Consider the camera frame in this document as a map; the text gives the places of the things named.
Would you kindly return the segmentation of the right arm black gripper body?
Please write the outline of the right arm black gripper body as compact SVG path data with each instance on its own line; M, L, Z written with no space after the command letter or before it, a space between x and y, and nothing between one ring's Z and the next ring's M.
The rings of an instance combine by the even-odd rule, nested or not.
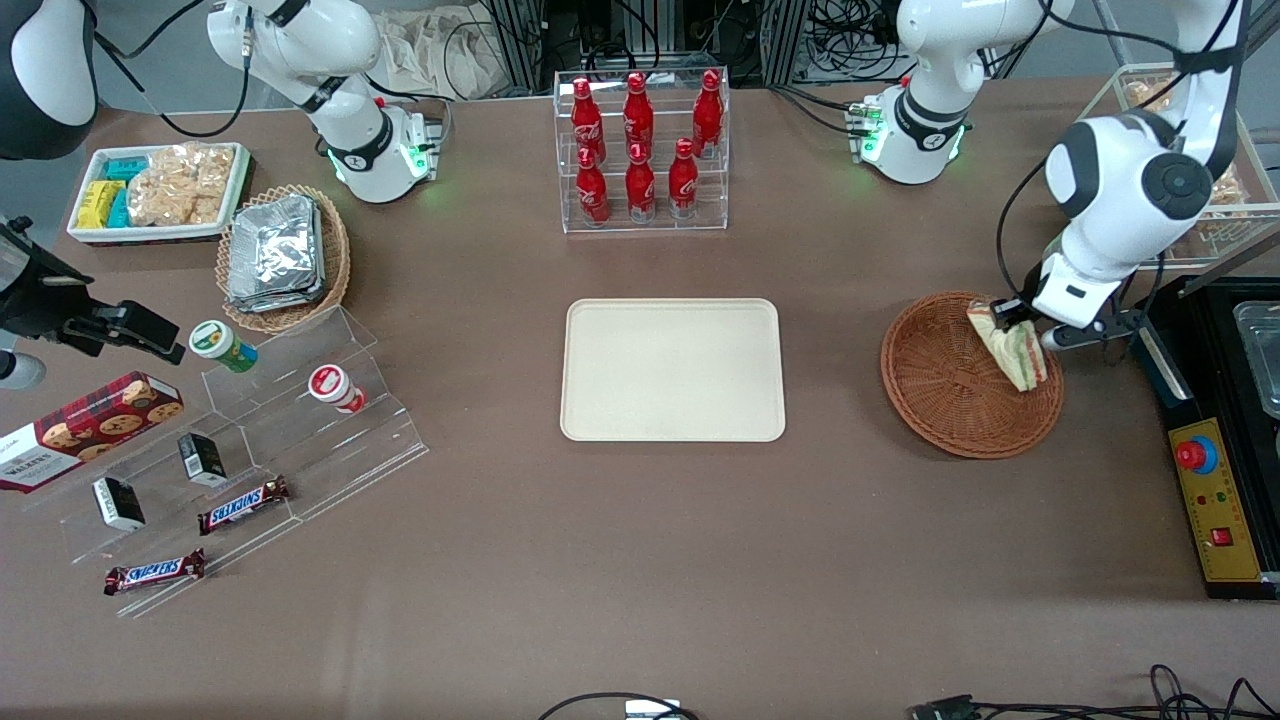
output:
M20 337L113 337L115 307L92 297L95 278L29 240L29 220L3 222L3 329Z

